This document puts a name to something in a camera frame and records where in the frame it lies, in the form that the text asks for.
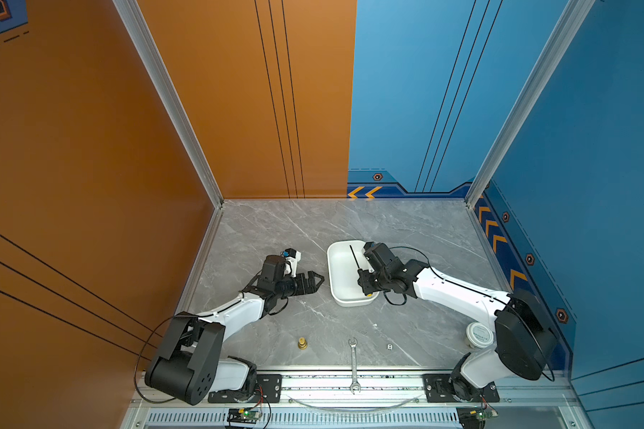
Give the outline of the black yellow screwdriver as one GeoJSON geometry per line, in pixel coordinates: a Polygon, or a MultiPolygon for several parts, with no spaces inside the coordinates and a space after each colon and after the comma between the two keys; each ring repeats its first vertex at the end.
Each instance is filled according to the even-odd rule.
{"type": "Polygon", "coordinates": [[[356,264],[356,267],[357,267],[357,274],[359,276],[358,281],[361,278],[373,278],[373,273],[370,270],[361,268],[361,265],[360,265],[356,255],[355,255],[355,251],[354,251],[352,245],[349,246],[349,249],[350,249],[350,251],[352,253],[353,260],[354,260],[354,262],[356,264]]]}

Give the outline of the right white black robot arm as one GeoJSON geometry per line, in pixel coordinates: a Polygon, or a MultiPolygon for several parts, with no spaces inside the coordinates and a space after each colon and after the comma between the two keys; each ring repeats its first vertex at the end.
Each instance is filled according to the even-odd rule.
{"type": "Polygon", "coordinates": [[[493,343],[465,354],[448,378],[458,401],[479,398],[493,382],[510,376],[529,381],[556,380],[551,358],[558,337],[538,298],[529,291],[497,291],[446,275],[428,262],[404,263],[381,242],[363,244],[370,270],[359,270],[365,294],[394,292],[403,298],[435,302],[487,327],[493,343]]]}

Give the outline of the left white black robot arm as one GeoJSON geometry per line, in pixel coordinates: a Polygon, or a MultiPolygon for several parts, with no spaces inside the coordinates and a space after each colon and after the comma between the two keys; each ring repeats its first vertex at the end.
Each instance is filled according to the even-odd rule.
{"type": "Polygon", "coordinates": [[[325,276],[297,271],[301,254],[269,255],[237,296],[200,314],[181,312],[161,325],[166,332],[145,369],[143,382],[170,400],[197,405],[211,393],[246,402],[257,394],[257,366],[239,357],[221,357],[224,342],[245,326],[278,313],[291,297],[316,293],[325,276]]]}

